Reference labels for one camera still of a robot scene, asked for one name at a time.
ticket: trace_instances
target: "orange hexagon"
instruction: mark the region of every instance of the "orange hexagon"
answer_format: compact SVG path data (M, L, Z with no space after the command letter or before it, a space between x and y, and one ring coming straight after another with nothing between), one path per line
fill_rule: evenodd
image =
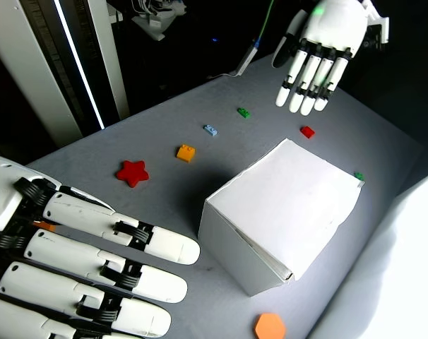
M263 313L255 325L258 339L284 339L286 327L278 314Z

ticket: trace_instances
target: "green cable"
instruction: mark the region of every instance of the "green cable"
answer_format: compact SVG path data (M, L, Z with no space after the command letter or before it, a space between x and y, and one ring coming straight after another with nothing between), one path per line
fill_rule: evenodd
M266 28L266 25L268 24L269 14L271 14L272 5L273 5L273 0L271 0L271 3L269 4L268 12L266 14L266 19L264 19L263 27L261 28L261 32L259 33L259 36L258 36L258 41L263 36L264 29Z

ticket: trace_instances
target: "red star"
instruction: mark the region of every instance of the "red star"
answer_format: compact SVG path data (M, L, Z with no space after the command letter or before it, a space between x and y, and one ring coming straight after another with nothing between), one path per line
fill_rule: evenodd
M132 189L136 187L137 183L143 180L148 180L150 177L145 171L145 162L131 162L128 160L123 161L123 169L117 172L117 179L124 180Z

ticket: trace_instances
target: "dark background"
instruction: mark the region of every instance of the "dark background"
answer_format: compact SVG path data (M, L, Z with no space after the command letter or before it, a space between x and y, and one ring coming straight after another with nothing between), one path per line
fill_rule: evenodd
M234 70L258 35L269 4L185 0L186 15L156 42L129 20L135 15L130 1L109 2L124 13L112 28L134 113ZM293 15L306 4L275 0L256 59L273 53ZM390 43L384 52L361 49L340 87L425 147L410 185L428 174L428 1L374 0L374 5L390 17ZM54 149L0 62L0 153L27 163Z

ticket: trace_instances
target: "red toy brick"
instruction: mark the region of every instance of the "red toy brick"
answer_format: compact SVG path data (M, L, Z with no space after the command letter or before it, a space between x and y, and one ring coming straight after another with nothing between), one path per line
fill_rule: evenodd
M124 180L132 189L136 187L138 182L148 180L150 176L145 171L145 162L123 161L123 169L116 174L118 180Z
M308 126L304 126L300 129L300 131L302 132L302 134L304 136L306 136L308 139L310 139L314 134L315 131L313 131L312 129L310 129Z

